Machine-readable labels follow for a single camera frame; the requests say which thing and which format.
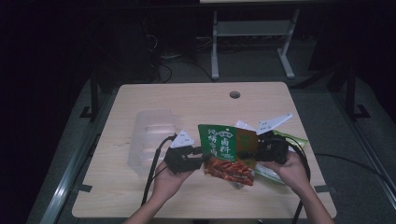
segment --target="white desk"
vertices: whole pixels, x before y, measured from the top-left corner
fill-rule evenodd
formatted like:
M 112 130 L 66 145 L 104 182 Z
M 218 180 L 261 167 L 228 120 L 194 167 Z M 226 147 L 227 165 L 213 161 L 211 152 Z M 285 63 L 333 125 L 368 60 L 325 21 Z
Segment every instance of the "white desk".
M 230 97 L 239 91 L 238 99 Z M 303 124 L 284 83 L 208 83 L 125 85 L 120 88 L 83 181 L 75 217 L 128 217 L 140 206 L 145 183 L 128 164 L 136 115 L 146 109 L 170 108 L 179 130 L 185 129 L 200 145 L 197 125 L 234 125 L 237 120 L 257 126 L 288 112 L 293 117 L 277 130 L 307 139 Z M 312 185 L 325 185 L 312 148 L 305 148 Z M 335 217 L 329 192 L 318 194 Z M 234 189 L 225 180 L 195 171 L 156 217 L 172 218 L 292 218 L 299 198 L 289 187 L 257 176 L 253 187 Z M 306 217 L 303 211 L 300 217 Z

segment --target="person's right hand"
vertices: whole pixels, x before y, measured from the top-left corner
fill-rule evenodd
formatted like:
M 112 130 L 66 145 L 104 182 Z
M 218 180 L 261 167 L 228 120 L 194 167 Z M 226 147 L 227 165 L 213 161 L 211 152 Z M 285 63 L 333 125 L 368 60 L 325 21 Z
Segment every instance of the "person's right hand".
M 260 164 L 277 173 L 283 182 L 297 194 L 302 189 L 310 187 L 305 168 L 295 152 L 288 152 L 288 160 L 283 165 L 274 161 L 260 161 Z

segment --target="red food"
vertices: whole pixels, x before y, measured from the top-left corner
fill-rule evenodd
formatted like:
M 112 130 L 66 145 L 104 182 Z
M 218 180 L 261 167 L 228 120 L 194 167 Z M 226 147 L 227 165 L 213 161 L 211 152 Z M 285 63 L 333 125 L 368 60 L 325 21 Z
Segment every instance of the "red food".
M 212 157 L 205 163 L 205 174 L 253 186 L 254 175 L 252 169 L 240 162 L 233 163 Z

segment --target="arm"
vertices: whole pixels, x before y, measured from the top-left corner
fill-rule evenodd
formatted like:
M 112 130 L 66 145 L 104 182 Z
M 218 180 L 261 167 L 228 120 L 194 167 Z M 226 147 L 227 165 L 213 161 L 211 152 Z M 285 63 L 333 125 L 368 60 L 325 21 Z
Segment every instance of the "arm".
M 334 223 L 309 183 L 303 164 L 295 152 L 289 152 L 288 161 L 284 165 L 276 162 L 261 162 L 261 165 L 274 170 L 283 182 L 300 197 L 309 221 L 312 223 Z
M 172 171 L 165 167 L 166 163 L 164 161 L 158 165 L 155 172 L 158 175 L 154 178 L 154 189 L 151 197 L 125 220 L 124 224 L 149 223 L 163 205 L 177 193 L 181 184 L 193 173 L 193 171 L 190 171 L 174 175 Z

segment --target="table hole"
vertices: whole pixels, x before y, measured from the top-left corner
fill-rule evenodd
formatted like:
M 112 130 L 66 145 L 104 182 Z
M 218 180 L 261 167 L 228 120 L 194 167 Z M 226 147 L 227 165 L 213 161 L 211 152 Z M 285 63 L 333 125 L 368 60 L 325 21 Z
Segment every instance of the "table hole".
M 239 91 L 231 91 L 230 92 L 230 97 L 233 99 L 238 99 L 241 96 L 241 93 Z

